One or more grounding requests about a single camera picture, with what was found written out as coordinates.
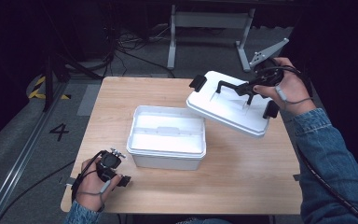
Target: printed number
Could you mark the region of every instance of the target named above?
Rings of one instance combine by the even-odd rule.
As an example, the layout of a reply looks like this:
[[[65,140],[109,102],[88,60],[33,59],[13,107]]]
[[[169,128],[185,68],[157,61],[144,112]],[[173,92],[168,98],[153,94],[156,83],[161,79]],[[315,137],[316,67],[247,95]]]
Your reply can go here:
[[[66,131],[65,130],[65,127],[66,125],[65,124],[60,124],[58,127],[52,129],[50,131],[50,133],[59,133],[60,135],[58,136],[58,139],[57,139],[57,142],[60,142],[61,141],[61,138],[62,138],[62,134],[63,133],[69,133],[69,131]]]

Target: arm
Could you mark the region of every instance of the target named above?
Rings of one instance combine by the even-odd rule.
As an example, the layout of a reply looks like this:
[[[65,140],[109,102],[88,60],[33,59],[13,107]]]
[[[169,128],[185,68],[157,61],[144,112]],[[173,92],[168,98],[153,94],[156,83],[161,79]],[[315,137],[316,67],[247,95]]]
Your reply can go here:
[[[277,61],[291,65],[288,59]],[[295,115],[296,142],[314,170],[326,183],[358,209],[358,164],[346,149],[345,142],[322,109],[317,109],[302,81],[290,72],[280,83],[287,104],[274,87],[255,86],[257,93],[271,97],[281,108]],[[301,216],[305,223],[358,223],[358,218],[330,194],[302,160],[300,186],[303,193]]]
[[[80,184],[76,199],[72,203],[71,210],[66,216],[64,223],[98,223],[103,211],[104,202],[122,177],[121,175],[113,177],[107,189],[101,194],[100,190],[105,183],[95,172],[97,169],[96,162],[98,162],[98,160],[99,159],[94,161],[86,171],[85,174],[88,175],[84,177]],[[89,162],[90,160],[83,161],[82,170]]]

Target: hand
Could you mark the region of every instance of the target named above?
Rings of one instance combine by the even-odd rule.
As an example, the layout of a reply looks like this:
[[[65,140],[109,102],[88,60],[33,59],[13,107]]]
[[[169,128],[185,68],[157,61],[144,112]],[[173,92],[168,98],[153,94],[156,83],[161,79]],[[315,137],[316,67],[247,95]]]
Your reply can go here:
[[[100,177],[98,177],[96,172],[97,162],[99,161],[100,158],[91,163],[91,166],[85,172],[86,177],[84,177],[83,181],[81,182],[76,195],[76,201],[79,204],[95,212],[100,210],[109,193],[115,188],[118,182],[120,182],[122,177],[122,175],[115,175],[115,177],[112,178],[106,191],[100,195],[99,192],[105,183],[100,179]],[[89,162],[90,160],[83,161],[81,169],[85,169]]]
[[[280,65],[293,66],[287,58],[275,58],[275,60]],[[275,90],[275,87],[255,85],[254,91],[261,95],[270,97],[280,108],[285,108],[294,115],[303,114],[315,109],[316,106],[312,100],[302,101],[310,98],[303,81],[296,74],[289,71],[284,71],[283,75],[283,80],[279,86],[281,87],[282,92],[286,95],[287,101],[296,102],[295,104],[283,101]]]

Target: denim jacket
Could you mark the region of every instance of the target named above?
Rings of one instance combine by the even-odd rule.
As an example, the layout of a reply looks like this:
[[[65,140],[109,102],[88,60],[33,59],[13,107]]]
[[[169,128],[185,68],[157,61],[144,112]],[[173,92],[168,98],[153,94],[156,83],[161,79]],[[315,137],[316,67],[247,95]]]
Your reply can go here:
[[[76,200],[72,203],[71,210],[66,216],[66,224],[91,224],[98,223],[102,213],[91,211],[82,205],[80,205]]]
[[[322,109],[314,109],[294,117],[298,148],[326,183],[358,210],[358,164],[347,150],[340,132],[331,125]],[[313,176],[302,160],[300,187],[303,202],[301,217],[304,223],[358,223],[353,215],[334,198]],[[95,223],[99,213],[74,202],[66,223]],[[199,220],[183,223],[226,224],[224,220]]]

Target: gray carpet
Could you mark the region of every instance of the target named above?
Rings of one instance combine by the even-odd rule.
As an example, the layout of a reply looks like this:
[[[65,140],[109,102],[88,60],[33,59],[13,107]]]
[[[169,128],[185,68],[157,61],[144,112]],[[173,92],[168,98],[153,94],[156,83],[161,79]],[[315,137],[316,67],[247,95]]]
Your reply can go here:
[[[248,59],[252,59],[255,51],[282,41],[290,35],[290,32],[289,28],[252,29],[245,45]],[[243,79],[251,78],[252,75],[242,71],[239,56],[234,48],[238,36],[241,36],[241,33],[231,30],[221,33],[191,29],[180,32],[177,36],[175,69],[172,72],[177,78],[192,78],[195,75],[204,75],[208,71],[217,71]],[[129,53],[165,66],[168,46],[169,40],[163,38]],[[120,52],[106,72],[105,69],[95,72],[106,76],[170,76],[170,72],[160,66]],[[65,89],[65,94],[71,94],[72,98],[59,100],[6,205],[38,180],[76,158],[100,84],[101,81],[91,80],[84,75],[73,75]],[[33,86],[34,82],[30,83],[29,90]],[[38,119],[42,116],[43,106],[44,100],[31,99],[30,103],[0,133],[0,188],[32,134]],[[50,131],[60,125],[65,125],[65,130],[69,133],[63,134],[59,141],[59,135]],[[10,207],[1,223],[62,222],[66,214],[60,208],[64,187],[59,184],[59,180],[61,177],[69,176],[72,167],[73,165],[70,165],[27,192]],[[105,214],[101,223],[118,223],[117,215]],[[276,223],[291,224],[301,221],[299,216],[276,216]]]

